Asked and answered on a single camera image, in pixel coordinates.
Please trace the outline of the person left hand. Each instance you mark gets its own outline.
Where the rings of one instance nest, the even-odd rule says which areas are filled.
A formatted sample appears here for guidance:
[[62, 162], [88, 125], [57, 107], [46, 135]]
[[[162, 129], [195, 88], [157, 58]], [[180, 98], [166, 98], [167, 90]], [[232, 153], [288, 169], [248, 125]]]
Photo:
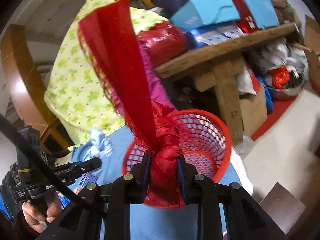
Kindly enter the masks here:
[[61, 203], [56, 192], [45, 198], [47, 207], [44, 215], [31, 201], [22, 204], [22, 212], [27, 224], [37, 233], [43, 233], [44, 224], [52, 223], [62, 211]]

